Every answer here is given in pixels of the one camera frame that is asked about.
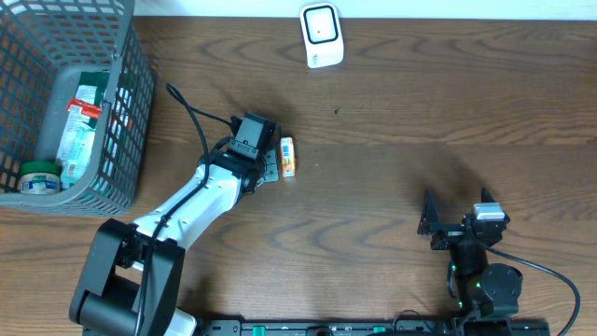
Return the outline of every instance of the green lid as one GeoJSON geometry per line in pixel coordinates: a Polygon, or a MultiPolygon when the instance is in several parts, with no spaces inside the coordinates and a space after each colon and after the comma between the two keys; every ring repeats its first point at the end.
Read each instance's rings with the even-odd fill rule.
{"type": "Polygon", "coordinates": [[[60,167],[48,161],[31,161],[21,166],[21,175],[30,173],[50,173],[60,175],[60,167]]]}

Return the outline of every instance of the cable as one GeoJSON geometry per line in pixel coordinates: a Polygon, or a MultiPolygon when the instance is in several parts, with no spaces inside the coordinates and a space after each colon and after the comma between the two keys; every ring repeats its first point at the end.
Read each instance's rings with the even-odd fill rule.
{"type": "Polygon", "coordinates": [[[475,241],[477,242],[477,244],[479,244],[479,246],[483,247],[486,251],[492,252],[493,254],[500,256],[502,258],[506,258],[506,259],[510,259],[510,260],[514,260],[517,261],[521,264],[527,265],[527,266],[531,266],[536,270],[545,272],[549,275],[553,275],[556,278],[562,280],[566,285],[568,285],[570,287],[570,289],[572,289],[572,291],[575,294],[575,309],[572,312],[572,315],[570,316],[570,319],[568,319],[568,323],[566,323],[566,325],[563,327],[562,331],[560,331],[560,333],[558,334],[558,336],[562,336],[565,335],[566,332],[568,332],[568,330],[570,330],[570,328],[572,327],[572,325],[575,323],[576,317],[578,316],[578,312],[580,311],[580,293],[578,292],[578,289],[576,288],[575,284],[568,279],[567,277],[563,276],[560,273],[557,273],[547,267],[541,266],[539,264],[535,264],[534,262],[531,262],[529,260],[526,259],[522,259],[519,257],[515,257],[512,255],[509,255],[508,253],[502,252],[500,250],[496,250],[493,247],[489,247],[487,246],[485,243],[483,243],[479,238],[477,238],[477,235],[472,231],[472,228],[468,228],[471,231],[471,235],[473,236],[473,239],[475,239],[475,241]]]}
{"type": "Polygon", "coordinates": [[[185,107],[185,109],[187,110],[191,119],[193,119],[193,123],[195,124],[195,128],[197,128],[197,133],[199,133],[199,138],[201,139],[201,144],[203,147],[203,156],[205,156],[205,172],[203,175],[203,179],[201,180],[199,185],[197,185],[197,187],[195,187],[191,192],[189,192],[187,195],[185,195],[185,197],[183,197],[180,201],[178,201],[170,210],[168,210],[168,212],[166,214],[164,214],[160,218],[160,222],[158,222],[158,226],[153,231],[151,238],[149,238],[149,242],[147,243],[146,261],[143,266],[143,274],[141,275],[141,286],[139,288],[139,290],[140,290],[140,292],[139,292],[139,308],[138,308],[138,312],[137,312],[137,319],[136,319],[135,326],[134,326],[134,333],[133,333],[134,336],[139,336],[141,334],[141,329],[143,328],[143,322],[144,322],[143,318],[144,318],[144,312],[145,312],[145,308],[146,308],[146,296],[147,296],[147,278],[149,277],[149,270],[151,268],[151,260],[153,258],[153,252],[154,252],[156,241],[158,240],[158,235],[160,234],[161,229],[164,226],[166,226],[166,223],[168,223],[168,220],[170,219],[172,214],[175,213],[176,210],[178,210],[178,208],[180,208],[186,201],[188,201],[191,197],[193,197],[193,195],[195,195],[199,190],[201,190],[201,188],[203,188],[205,186],[205,184],[207,183],[207,180],[209,178],[209,165],[210,165],[209,149],[207,148],[207,141],[205,140],[205,135],[203,134],[201,125],[199,124],[199,121],[197,120],[197,118],[195,117],[193,112],[199,113],[202,116],[205,116],[208,118],[222,121],[229,125],[229,122],[227,122],[223,119],[220,119],[218,117],[203,113],[203,112],[199,111],[198,109],[196,109],[195,107],[189,105],[187,103],[187,101],[185,100],[185,97],[183,97],[183,95],[180,93],[180,91],[174,85],[167,83],[166,91],[168,91],[168,93],[170,93],[172,95],[172,97],[178,103],[180,103],[182,106],[185,107]]]}
{"type": "MultiPolygon", "coordinates": [[[[400,312],[400,314],[398,314],[398,316],[396,316],[396,318],[394,319],[394,321],[392,322],[392,329],[394,331],[396,331],[396,323],[400,320],[400,317],[402,317],[403,314],[405,313],[415,313],[418,317],[423,318],[421,316],[421,314],[419,314],[419,312],[412,310],[412,309],[405,309],[402,312],[400,312]]],[[[427,329],[429,329],[430,332],[434,332],[434,329],[431,328],[428,324],[427,321],[425,320],[421,320],[421,322],[423,322],[425,324],[425,326],[427,327],[427,329]]]]}

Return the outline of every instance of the robotic arm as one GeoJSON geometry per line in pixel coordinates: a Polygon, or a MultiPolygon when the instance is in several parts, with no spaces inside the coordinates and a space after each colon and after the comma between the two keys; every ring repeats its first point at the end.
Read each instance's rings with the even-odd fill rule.
{"type": "Polygon", "coordinates": [[[276,149],[270,142],[276,124],[247,114],[232,119],[234,137],[228,149],[216,145],[194,176],[168,201],[132,224],[114,219],[97,231],[69,317],[102,335],[133,335],[141,286],[117,275],[116,268],[144,269],[150,237],[156,230],[149,268],[140,335],[191,335],[194,317],[175,310],[186,251],[220,215],[229,211],[258,184],[278,179],[276,149]],[[204,181],[206,164],[209,176],[204,181]],[[162,228],[162,216],[172,212],[162,228]]]}

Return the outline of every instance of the red label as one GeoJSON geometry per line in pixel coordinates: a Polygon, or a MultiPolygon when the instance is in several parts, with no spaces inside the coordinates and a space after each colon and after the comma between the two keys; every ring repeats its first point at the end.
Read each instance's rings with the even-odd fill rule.
{"type": "Polygon", "coordinates": [[[91,117],[94,119],[98,119],[100,117],[100,113],[102,113],[101,107],[85,103],[77,98],[71,99],[71,102],[68,103],[66,110],[70,113],[80,113],[83,116],[91,117]]]}

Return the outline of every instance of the wooden table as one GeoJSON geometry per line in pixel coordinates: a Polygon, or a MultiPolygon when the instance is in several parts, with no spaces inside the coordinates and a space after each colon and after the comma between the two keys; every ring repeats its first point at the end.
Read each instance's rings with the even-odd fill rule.
{"type": "MultiPolygon", "coordinates": [[[[416,235],[423,190],[457,220],[487,186],[512,218],[497,247],[574,280],[583,305],[572,333],[597,332],[595,23],[344,20],[344,61],[319,70],[306,66],[296,19],[135,26],[160,84],[136,204],[120,219],[165,201],[201,155],[166,82],[220,117],[275,120],[297,146],[296,178],[243,199],[188,251],[184,310],[247,319],[454,311],[449,254],[416,235]]],[[[201,123],[211,146],[227,134],[201,123]]],[[[103,222],[2,209],[0,334],[80,332],[68,305],[103,222]]],[[[519,316],[545,317],[555,334],[572,292],[516,267],[519,316]]]]}

